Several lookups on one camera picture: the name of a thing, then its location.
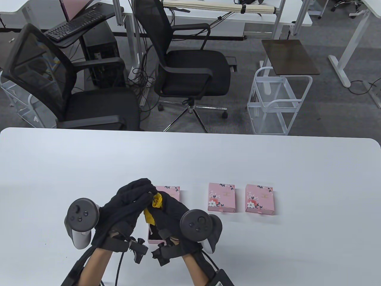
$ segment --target chair seat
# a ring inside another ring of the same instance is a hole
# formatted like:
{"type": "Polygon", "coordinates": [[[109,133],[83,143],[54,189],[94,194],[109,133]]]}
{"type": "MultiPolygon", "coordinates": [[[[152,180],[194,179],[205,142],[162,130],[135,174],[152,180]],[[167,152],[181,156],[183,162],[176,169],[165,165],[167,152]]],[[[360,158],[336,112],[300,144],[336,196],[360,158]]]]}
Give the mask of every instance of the chair seat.
{"type": "Polygon", "coordinates": [[[111,115],[124,118],[126,130],[140,130],[140,111],[136,95],[125,87],[74,93],[66,105],[65,121],[111,115]]]}
{"type": "MultiPolygon", "coordinates": [[[[230,67],[225,56],[217,51],[209,50],[175,50],[170,51],[165,59],[168,67],[209,68],[213,72],[213,80],[209,84],[205,96],[225,95],[230,86],[230,67]]],[[[162,87],[167,97],[196,97],[207,80],[207,75],[198,74],[165,74],[162,87]]]]}

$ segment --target black mesh office chair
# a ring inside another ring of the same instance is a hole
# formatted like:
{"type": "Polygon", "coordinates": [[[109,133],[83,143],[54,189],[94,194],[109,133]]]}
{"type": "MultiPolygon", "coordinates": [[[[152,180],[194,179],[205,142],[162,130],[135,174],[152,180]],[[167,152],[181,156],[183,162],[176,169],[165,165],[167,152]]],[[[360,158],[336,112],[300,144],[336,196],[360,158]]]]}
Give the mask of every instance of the black mesh office chair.
{"type": "Polygon", "coordinates": [[[125,68],[120,58],[72,63],[40,30],[26,24],[14,43],[3,76],[45,104],[57,117],[57,128],[138,131],[139,106],[128,88],[72,94],[77,72],[105,65],[114,66],[120,74],[125,68]]]}
{"type": "Polygon", "coordinates": [[[167,131],[186,112],[193,113],[204,131],[197,109],[221,110],[227,118],[227,109],[196,106],[195,100],[203,96],[220,96],[229,91],[230,67],[225,56],[217,51],[204,50],[210,34],[209,24],[171,26],[159,0],[134,1],[134,14],[147,32],[159,57],[156,68],[155,92],[162,97],[187,98],[182,104],[187,108],[164,130],[167,131]],[[177,30],[207,30],[200,50],[175,50],[167,53],[173,32],[177,30]]]}

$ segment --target black computer case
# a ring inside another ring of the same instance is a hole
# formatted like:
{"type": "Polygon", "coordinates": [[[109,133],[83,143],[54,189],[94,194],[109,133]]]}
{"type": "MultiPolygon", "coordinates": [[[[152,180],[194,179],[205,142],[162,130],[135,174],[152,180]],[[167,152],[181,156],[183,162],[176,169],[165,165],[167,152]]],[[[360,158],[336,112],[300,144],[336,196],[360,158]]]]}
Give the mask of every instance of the black computer case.
{"type": "MultiPolygon", "coordinates": [[[[83,39],[90,60],[119,57],[117,41],[106,21],[98,24],[85,33],[83,39]]],[[[112,66],[90,69],[93,84],[99,88],[112,87],[115,78],[117,77],[117,73],[117,70],[112,66]]],[[[119,80],[115,86],[126,86],[124,74],[119,75],[119,80]]]]}

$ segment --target black glove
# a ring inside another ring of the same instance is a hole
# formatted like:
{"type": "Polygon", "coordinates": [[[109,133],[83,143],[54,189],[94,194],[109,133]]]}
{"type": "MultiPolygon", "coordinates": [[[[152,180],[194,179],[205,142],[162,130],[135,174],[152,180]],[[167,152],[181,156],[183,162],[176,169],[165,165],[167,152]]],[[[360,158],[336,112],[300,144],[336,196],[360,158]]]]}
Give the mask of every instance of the black glove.
{"type": "Polygon", "coordinates": [[[180,230],[180,220],[189,209],[166,192],[159,193],[163,197],[162,208],[152,207],[152,204],[147,207],[159,232],[167,230],[172,237],[177,238],[183,254],[200,251],[201,244],[185,238],[180,230]]]}
{"type": "Polygon", "coordinates": [[[148,179],[139,179],[121,187],[112,199],[99,209],[99,220],[91,244],[101,247],[114,226],[123,225],[123,239],[133,232],[140,213],[152,205],[157,190],[148,179]]]}

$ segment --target chair armrest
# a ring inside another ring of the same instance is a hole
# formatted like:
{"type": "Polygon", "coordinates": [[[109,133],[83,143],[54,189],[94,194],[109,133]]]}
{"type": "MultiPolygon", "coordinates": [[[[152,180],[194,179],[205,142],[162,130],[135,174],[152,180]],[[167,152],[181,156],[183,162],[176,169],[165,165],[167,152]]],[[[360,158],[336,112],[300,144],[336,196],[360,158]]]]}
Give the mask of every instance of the chair armrest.
{"type": "Polygon", "coordinates": [[[93,67],[115,66],[117,75],[115,76],[114,83],[112,84],[113,87],[121,80],[121,76],[123,77],[123,71],[125,70],[124,61],[121,58],[96,59],[91,61],[80,61],[72,64],[74,66],[75,73],[84,69],[91,69],[93,67]]]}
{"type": "Polygon", "coordinates": [[[173,31],[180,31],[180,30],[208,30],[207,35],[205,36],[204,42],[201,46],[201,49],[204,49],[204,46],[209,38],[210,35],[210,25],[207,23],[199,23],[199,24],[185,24],[185,25],[173,25],[172,26],[173,31]]]}
{"type": "Polygon", "coordinates": [[[96,125],[109,125],[109,128],[106,128],[106,130],[120,130],[123,126],[126,126],[126,122],[119,115],[94,117],[63,122],[57,121],[58,129],[92,129],[92,127],[96,125]]]}
{"type": "Polygon", "coordinates": [[[208,78],[204,83],[203,88],[201,89],[201,92],[197,95],[198,98],[201,98],[204,96],[205,92],[207,91],[209,83],[213,80],[213,72],[211,69],[208,69],[207,67],[192,67],[192,68],[185,68],[185,67],[164,67],[161,66],[166,72],[172,73],[172,74],[204,74],[207,75],[208,78]]]}
{"type": "Polygon", "coordinates": [[[210,77],[210,79],[213,79],[213,72],[211,69],[208,69],[207,67],[163,67],[162,68],[166,72],[170,72],[171,74],[205,74],[210,77]]]}
{"type": "Polygon", "coordinates": [[[72,64],[76,72],[97,66],[117,66],[120,69],[125,68],[124,61],[121,58],[95,59],[91,61],[80,61],[72,64]]]}

